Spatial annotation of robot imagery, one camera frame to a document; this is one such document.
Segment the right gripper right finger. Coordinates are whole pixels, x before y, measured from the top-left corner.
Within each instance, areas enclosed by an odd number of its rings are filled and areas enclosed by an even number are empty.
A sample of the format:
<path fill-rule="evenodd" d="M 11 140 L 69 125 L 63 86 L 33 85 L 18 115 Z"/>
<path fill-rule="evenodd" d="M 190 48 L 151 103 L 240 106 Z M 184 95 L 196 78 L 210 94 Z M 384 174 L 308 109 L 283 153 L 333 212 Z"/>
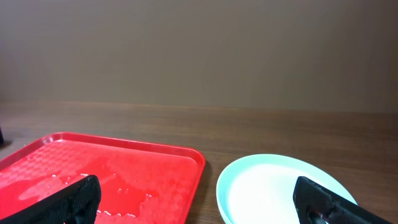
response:
<path fill-rule="evenodd" d="M 304 176 L 297 178 L 293 201 L 300 223 L 391 224 Z"/>

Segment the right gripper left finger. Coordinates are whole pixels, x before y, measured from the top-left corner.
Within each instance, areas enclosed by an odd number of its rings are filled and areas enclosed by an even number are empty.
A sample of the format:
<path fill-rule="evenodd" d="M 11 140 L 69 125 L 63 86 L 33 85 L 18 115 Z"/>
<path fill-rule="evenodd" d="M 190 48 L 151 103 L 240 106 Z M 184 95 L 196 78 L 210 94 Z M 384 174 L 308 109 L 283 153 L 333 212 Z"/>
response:
<path fill-rule="evenodd" d="M 49 197 L 1 220 L 1 224 L 94 224 L 101 201 L 95 175 L 65 187 Z"/>

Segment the white plate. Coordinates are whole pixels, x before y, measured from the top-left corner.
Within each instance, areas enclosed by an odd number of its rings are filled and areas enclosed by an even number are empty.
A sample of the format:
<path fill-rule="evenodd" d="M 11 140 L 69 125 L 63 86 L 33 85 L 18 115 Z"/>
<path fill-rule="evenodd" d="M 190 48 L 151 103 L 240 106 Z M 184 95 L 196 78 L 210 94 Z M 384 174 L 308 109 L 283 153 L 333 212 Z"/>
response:
<path fill-rule="evenodd" d="M 229 164 L 218 177 L 216 199 L 228 224 L 297 224 L 293 194 L 304 176 L 355 203 L 332 176 L 299 159 L 277 154 L 255 154 Z"/>

